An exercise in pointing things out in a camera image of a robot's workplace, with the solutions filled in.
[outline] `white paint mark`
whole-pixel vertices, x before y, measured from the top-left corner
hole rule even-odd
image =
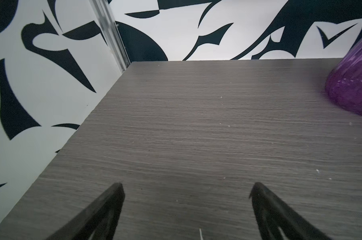
[[[201,240],[204,240],[204,238],[203,238],[203,232],[201,231],[201,228],[200,228],[200,239],[201,239]]]

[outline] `wood grain surface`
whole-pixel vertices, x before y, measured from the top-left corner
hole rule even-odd
[[[122,182],[115,239],[197,240],[201,228],[204,240],[259,240],[258,181],[335,240],[362,239],[362,117],[323,92],[338,61],[132,63],[0,239],[44,239]]]

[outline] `purple plastic container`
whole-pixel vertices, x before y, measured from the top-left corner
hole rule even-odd
[[[362,38],[330,72],[325,90],[333,103],[362,115]]]

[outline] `black and white pattern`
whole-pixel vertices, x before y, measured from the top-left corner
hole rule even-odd
[[[0,221],[120,75],[89,2],[0,0]]]
[[[170,61],[339,58],[362,37],[362,1],[113,0],[110,6],[124,24],[131,61],[156,60],[147,53]],[[143,47],[135,32],[154,43]]]

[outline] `vertical metal rail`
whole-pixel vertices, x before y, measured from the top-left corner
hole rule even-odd
[[[123,73],[130,65],[129,57],[127,56],[124,43],[118,32],[116,21],[111,12],[107,0],[89,0],[94,13],[101,27],[101,32],[104,35],[107,45],[118,63],[118,66]]]

